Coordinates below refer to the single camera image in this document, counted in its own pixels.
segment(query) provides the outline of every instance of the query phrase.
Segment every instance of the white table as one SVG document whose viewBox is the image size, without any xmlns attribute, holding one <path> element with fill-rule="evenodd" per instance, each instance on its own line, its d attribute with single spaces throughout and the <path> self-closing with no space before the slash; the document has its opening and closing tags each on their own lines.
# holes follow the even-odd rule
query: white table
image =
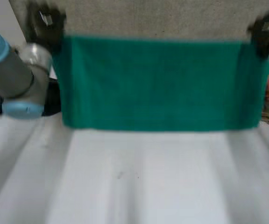
<svg viewBox="0 0 269 224">
<path fill-rule="evenodd" d="M 123 133 L 73 131 L 61 115 L 6 122 L 0 224 L 269 224 L 269 126 Z"/>
</svg>

